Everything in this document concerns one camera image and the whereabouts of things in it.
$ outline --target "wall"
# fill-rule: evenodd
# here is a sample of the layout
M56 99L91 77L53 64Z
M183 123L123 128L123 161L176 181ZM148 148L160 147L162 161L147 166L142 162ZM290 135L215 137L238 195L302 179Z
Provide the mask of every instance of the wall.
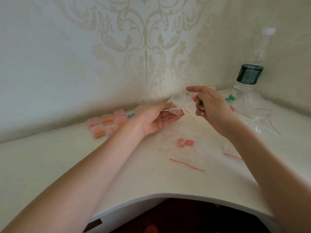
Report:
M231 86L276 27L259 92L311 113L309 0L0 0L0 141Z

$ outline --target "plastic bottle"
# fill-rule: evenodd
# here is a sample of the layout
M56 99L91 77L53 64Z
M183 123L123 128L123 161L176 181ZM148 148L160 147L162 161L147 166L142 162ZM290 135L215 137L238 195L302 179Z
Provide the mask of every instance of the plastic bottle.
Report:
M248 64L243 64L241 67L232 89L234 95L243 95L255 89L255 84L263 71L262 62L266 54L266 48L275 30L275 28L264 28L262 30L259 45L255 50L253 58Z

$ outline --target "white tabletop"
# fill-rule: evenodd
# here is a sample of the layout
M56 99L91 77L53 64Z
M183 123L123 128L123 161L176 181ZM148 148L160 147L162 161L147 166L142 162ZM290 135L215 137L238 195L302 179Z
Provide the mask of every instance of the white tabletop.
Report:
M262 139L311 182L311 118L275 108L270 120L282 137ZM202 118L195 129L204 132L208 141L204 149L205 172L169 161L154 149L157 136L147 137L113 181L94 217L155 197L204 200L272 216L243 161L223 154L223 138ZM81 123L0 144L0 229L105 139L93 139L86 124Z

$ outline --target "green bottle label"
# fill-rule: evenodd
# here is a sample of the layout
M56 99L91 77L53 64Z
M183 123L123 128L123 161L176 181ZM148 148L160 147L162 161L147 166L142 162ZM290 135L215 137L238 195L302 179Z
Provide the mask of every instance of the green bottle label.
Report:
M236 80L240 83L254 85L257 83L262 71L262 66L243 64Z

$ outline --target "forearm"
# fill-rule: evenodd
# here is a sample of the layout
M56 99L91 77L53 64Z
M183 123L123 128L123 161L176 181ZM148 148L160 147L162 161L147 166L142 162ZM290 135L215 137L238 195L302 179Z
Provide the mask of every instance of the forearm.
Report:
M82 232L109 184L143 137L139 122L129 120L46 188L3 233Z
M231 129L228 139L259 184L280 225L287 232L310 232L309 183L273 154L249 127L236 123Z

